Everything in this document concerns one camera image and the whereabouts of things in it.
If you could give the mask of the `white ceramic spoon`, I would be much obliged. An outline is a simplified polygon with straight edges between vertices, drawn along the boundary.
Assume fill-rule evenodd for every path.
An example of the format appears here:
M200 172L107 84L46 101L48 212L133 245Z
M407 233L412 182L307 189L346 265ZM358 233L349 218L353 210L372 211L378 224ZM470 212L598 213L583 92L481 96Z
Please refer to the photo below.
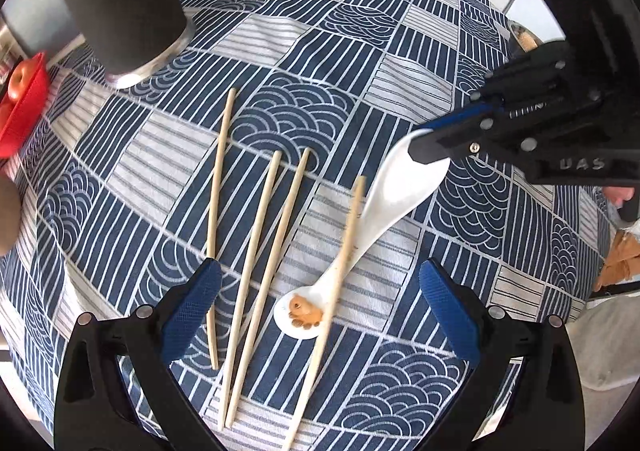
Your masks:
M293 289L273 307L279 329L295 339L317 337L317 321L329 310L329 300L340 278L352 271L382 235L430 197L446 177L450 158L435 142L431 128L402 137L384 158L359 218L354 248L343 263L336 257L314 284Z

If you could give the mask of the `wooden chopstick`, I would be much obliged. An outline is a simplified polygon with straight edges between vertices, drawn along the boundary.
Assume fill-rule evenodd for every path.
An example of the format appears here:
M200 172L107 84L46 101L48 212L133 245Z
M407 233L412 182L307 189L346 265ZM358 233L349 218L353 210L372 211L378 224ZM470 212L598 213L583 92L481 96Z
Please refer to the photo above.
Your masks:
M340 297L342 282L347 275L347 267L349 265L350 258L352 258L352 251L355 246L354 238L357 231L360 205L365 186L366 177L359 176L356 179L354 186L354 196L352 197L352 203L350 204L349 214L346 219L341 250L336 258L337 264L335 267L335 275L329 286L329 295L326 296L326 301L323 304L323 317L319 325L319 333L317 335L316 342L314 343L314 349L312 349L312 353L309 356L306 375L302 388L299 391L290 427L288 427L288 432L286 433L286 437L282 443L282 450L291 449L298 427L303 419L306 406L308 405L308 401L311 397L312 387L314 387L314 381L316 380L323 351L324 348L326 348L326 341L328 340L331 330L331 323L338 297Z
M234 370L234 361L238 345L240 341L240 330L242 325L245 301L250 288L250 277L254 269L255 258L259 246L260 234L262 233L262 225L264 224L266 212L268 209L274 182L276 182L278 167L280 164L282 152L275 151L270 159L267 176L262 186L262 195L260 196L256 215L250 229L250 241L244 259L243 271L239 281L238 293L236 294L233 317L230 327L228 347L226 359L224 360L224 377L220 386L220 404L218 412L217 429L222 431L226 427L226 417L230 402L231 383Z
M248 364L250 364L250 356L252 355L260 318L262 317L262 309L264 309L265 306L271 279L277 269L279 257L281 254L282 242L285 237L286 229L288 229L288 222L290 221L292 210L295 205L300 182L302 182L303 180L303 174L306 168L309 153L310 148L306 148L306 150L303 151L303 156L296 168L295 176L290 186L290 191L288 191L288 195L286 196L283 205L281 218L278 223L278 229L271 245L271 251L269 253L269 258L265 267L264 275L262 276L262 281L260 282L258 293L253 303L252 315L250 316L250 324L248 324L248 329L244 339L244 346L242 355L240 356L239 364L235 364L234 361L230 402L226 417L226 427L230 427L232 425L236 409L238 408L238 404L240 402L244 377Z
M238 90L236 90L235 88L230 88L228 92L226 105L224 106L224 114L222 114L222 121L218 134L215 163L212 172L212 184L210 185L210 199L207 223L207 256L213 259L216 258L218 207L222 170L224 169L224 154L226 154L228 133L232 119L233 105L237 92ZM215 305L211 305L207 311L206 330L210 365L212 366L213 370L217 370L219 367L219 361L217 353Z

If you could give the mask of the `blue white patterned tablecloth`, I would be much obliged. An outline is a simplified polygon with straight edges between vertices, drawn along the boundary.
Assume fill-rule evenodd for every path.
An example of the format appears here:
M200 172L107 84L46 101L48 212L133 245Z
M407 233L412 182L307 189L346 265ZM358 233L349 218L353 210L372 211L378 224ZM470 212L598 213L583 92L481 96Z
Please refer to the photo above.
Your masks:
M222 174L217 344L228 345L255 212L281 159L248 295L262 281L295 169L306 168L268 301L316 281L341 245L358 177L413 127L462 107L508 56L489 0L181 0L195 34L141 84L108 87L80 46L49 68L46 111L8 163L20 237L1 260L1 327L44 425L75 321L128 315L192 275L206 252L224 104L236 96ZM299 450L410 450L469 367L424 301L418 270L516 319L584 310L613 229L597 189L533 186L485 156L439 189L349 273Z

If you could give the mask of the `white cup on table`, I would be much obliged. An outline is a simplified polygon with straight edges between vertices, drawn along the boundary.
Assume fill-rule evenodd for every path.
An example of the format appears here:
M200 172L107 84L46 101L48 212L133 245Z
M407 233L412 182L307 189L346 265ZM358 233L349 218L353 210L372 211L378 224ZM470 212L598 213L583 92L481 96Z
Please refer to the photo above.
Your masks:
M0 178L0 256L15 245L20 234L22 203L15 183L6 175Z

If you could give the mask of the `red bowl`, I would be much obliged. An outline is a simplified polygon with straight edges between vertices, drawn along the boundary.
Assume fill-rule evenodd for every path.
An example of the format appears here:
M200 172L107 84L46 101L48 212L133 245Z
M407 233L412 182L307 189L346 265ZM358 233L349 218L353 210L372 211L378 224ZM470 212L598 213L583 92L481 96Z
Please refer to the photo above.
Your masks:
M27 60L38 62L37 72L24 96L17 102L8 97L8 87L1 100L1 158L13 156L26 141L40 119L49 92L49 76L46 70L46 54L38 52Z

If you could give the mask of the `red apple left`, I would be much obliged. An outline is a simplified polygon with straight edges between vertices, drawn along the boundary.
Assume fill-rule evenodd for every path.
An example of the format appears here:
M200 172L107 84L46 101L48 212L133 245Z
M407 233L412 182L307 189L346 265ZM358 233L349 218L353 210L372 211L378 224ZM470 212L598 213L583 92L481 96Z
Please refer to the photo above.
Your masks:
M8 85L8 97L11 101L17 102L22 99L37 72L37 68L38 62L36 60L24 60L17 64Z

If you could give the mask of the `black cylindrical utensil holder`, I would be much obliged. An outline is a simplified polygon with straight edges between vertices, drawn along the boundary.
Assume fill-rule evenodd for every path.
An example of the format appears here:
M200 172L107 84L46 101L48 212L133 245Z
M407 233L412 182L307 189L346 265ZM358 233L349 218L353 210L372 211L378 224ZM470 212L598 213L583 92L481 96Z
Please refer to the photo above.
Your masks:
M130 88L183 52L195 28L180 0L64 0L104 66L108 85Z

